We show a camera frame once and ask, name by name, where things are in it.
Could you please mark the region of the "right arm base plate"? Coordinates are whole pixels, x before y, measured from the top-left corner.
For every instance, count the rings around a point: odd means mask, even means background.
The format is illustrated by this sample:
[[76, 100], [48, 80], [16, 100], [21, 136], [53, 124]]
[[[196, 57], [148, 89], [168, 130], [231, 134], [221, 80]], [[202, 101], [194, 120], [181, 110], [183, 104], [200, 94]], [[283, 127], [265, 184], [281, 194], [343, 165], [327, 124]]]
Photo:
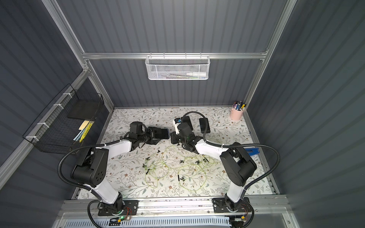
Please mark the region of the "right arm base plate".
[[213, 209], [215, 213], [244, 213], [252, 212], [248, 197], [233, 202], [228, 197], [219, 197], [212, 199]]

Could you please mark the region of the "green wired earphones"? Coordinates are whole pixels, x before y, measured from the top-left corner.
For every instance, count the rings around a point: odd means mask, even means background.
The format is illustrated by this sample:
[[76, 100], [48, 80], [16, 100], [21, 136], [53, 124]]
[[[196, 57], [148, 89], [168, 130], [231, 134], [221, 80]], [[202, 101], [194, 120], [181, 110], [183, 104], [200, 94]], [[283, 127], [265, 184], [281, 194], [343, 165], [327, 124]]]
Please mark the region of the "green wired earphones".
[[178, 180], [178, 166], [181, 161], [179, 148], [175, 145], [154, 150], [144, 161], [145, 175], [143, 182], [152, 189], [167, 186]]
[[178, 149], [179, 162], [176, 168], [178, 184], [190, 193], [209, 191], [213, 187], [228, 184], [227, 173], [222, 164], [207, 155]]

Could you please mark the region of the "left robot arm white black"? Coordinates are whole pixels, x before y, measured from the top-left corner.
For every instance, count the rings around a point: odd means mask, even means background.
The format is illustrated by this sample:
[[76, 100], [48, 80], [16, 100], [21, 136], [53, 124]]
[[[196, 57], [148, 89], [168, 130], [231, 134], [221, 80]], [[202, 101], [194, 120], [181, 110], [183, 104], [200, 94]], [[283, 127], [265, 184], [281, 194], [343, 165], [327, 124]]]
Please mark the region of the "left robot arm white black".
[[[66, 184], [85, 189], [106, 205], [122, 207], [123, 197], [106, 179], [108, 160], [116, 156], [129, 153], [137, 148], [141, 149], [141, 143], [156, 145], [160, 142], [157, 138], [160, 128], [147, 127], [142, 122], [132, 122], [130, 130], [119, 140], [83, 146], [66, 154], [60, 161], [57, 172], [59, 178]], [[74, 152], [80, 152], [80, 158], [71, 172], [68, 180], [62, 173], [64, 161]]]

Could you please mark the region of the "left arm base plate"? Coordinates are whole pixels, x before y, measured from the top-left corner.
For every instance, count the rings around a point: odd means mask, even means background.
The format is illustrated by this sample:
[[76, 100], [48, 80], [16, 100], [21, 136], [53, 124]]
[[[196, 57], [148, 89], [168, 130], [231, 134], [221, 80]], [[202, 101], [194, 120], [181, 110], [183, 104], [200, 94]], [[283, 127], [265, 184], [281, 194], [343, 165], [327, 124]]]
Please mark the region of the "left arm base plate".
[[138, 200], [123, 200], [114, 204], [99, 203], [98, 216], [134, 216], [138, 210]]

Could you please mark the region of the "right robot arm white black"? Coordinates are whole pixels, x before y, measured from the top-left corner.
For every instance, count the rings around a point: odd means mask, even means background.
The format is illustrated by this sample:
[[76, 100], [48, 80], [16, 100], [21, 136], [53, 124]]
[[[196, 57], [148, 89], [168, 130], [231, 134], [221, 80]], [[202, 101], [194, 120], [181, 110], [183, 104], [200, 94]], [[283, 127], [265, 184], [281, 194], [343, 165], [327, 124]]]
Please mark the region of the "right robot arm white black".
[[[183, 121], [188, 114], [198, 114], [205, 121], [206, 128], [203, 130], [203, 136], [196, 136], [189, 124]], [[244, 201], [247, 190], [253, 184], [269, 176], [279, 165], [280, 154], [274, 147], [269, 145], [260, 143], [240, 144], [238, 142], [225, 145], [207, 140], [207, 118], [197, 111], [187, 112], [183, 117], [174, 119], [172, 123], [175, 128], [175, 132], [171, 133], [171, 141], [173, 144], [180, 143], [182, 148], [189, 152], [207, 155], [221, 161], [231, 181], [229, 189], [224, 196], [225, 205], [230, 211], [237, 210]], [[264, 147], [273, 151], [276, 155], [276, 162], [273, 167], [250, 183], [247, 183], [247, 180], [254, 174], [257, 165], [245, 150], [247, 147]]]

